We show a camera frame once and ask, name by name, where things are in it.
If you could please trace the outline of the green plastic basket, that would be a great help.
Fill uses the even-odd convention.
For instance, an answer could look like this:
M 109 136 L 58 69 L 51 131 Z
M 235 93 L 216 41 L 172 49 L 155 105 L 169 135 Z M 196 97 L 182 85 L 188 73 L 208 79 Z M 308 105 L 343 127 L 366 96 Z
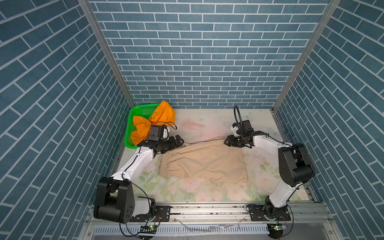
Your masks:
M 129 149 L 137 148 L 137 146 L 132 142 L 132 139 L 131 139 L 132 132 L 136 130 L 136 127 L 134 126 L 134 123 L 133 123 L 133 117 L 140 116 L 140 117 L 144 117 L 145 119 L 148 119 L 159 105 L 160 103 L 139 105 L 139 106 L 133 107 L 130 110 L 128 121 L 127 121 L 126 133 L 125 133 L 125 146 L 127 148 Z

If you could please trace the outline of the aluminium front rail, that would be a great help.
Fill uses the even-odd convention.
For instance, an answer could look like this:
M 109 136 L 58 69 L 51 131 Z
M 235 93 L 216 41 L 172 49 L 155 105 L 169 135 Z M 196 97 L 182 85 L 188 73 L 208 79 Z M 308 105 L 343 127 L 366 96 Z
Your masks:
M 169 222 L 127 223 L 89 215 L 81 240 L 340 240 L 324 203 L 291 202 L 291 221 L 252 222 L 246 205 L 261 203 L 158 203 L 171 206 Z

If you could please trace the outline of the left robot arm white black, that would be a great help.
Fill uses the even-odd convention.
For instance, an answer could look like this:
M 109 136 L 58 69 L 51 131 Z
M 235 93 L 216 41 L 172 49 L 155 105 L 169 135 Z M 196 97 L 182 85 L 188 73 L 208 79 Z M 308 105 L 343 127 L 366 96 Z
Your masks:
M 139 217 L 151 220 L 156 214 L 156 201 L 147 194 L 136 197 L 133 187 L 144 168 L 157 154 L 182 147 L 184 140 L 171 136 L 158 141 L 142 141 L 128 162 L 111 177 L 103 177 L 97 184 L 94 218 L 126 224 Z

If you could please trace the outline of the orange shorts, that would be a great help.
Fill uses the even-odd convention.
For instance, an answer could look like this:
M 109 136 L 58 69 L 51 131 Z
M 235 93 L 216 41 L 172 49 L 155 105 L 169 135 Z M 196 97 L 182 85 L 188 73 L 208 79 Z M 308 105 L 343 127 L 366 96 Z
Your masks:
M 150 133 L 150 127 L 152 125 L 167 127 L 174 126 L 176 122 L 176 113 L 171 105 L 162 101 L 153 114 L 145 119 L 144 117 L 134 116 L 133 123 L 136 130 L 132 132 L 132 142 L 137 146 L 141 141 L 145 140 Z

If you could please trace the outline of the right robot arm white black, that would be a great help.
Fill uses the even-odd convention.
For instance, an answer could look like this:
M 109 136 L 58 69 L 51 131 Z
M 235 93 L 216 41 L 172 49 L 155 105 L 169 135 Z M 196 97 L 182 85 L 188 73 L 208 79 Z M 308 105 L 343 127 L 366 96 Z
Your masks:
M 275 220 L 286 212 L 293 194 L 315 176 L 315 164 L 303 144 L 281 142 L 267 133 L 256 131 L 246 135 L 230 135 L 225 145 L 236 148 L 258 147 L 278 157 L 281 179 L 265 200 L 264 215 L 268 220 Z

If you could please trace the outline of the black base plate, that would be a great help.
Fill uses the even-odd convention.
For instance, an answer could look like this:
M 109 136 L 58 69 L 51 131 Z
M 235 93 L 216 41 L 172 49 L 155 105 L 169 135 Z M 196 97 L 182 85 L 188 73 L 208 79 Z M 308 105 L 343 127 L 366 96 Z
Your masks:
M 153 222 L 156 218 L 157 222 L 169 222 L 171 213 L 171 206 L 156 206 L 156 210 L 153 213 L 145 215 L 133 216 L 130 222 Z
M 249 213 L 252 222 L 260 221 L 291 221 L 291 215 L 288 206 L 282 208 L 275 208 L 273 205 L 254 205 L 249 204 L 245 207 Z

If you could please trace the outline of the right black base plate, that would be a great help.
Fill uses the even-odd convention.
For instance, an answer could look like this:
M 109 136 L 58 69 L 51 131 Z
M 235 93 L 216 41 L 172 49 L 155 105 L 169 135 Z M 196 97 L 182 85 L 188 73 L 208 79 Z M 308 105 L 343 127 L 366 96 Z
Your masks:
M 252 222 L 260 221 L 291 221 L 291 215 L 288 206 L 282 208 L 275 208 L 273 205 L 254 205 L 249 204 L 245 207 L 249 213 Z

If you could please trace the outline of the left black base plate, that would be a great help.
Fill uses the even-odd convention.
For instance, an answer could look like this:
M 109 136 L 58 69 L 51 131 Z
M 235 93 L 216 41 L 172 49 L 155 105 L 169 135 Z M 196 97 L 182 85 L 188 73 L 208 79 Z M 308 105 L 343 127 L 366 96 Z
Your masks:
M 130 222 L 153 222 L 156 218 L 157 222 L 169 222 L 171 213 L 171 206 L 156 206 L 156 210 L 153 213 L 145 215 L 133 216 Z

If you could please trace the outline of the beige shorts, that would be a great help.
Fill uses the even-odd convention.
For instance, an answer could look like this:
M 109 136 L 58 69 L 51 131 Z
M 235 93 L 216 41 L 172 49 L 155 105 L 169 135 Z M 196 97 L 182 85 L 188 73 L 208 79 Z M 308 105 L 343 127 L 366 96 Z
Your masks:
M 212 183 L 248 181 L 242 150 L 225 145 L 223 139 L 195 143 L 163 154 L 160 175 Z

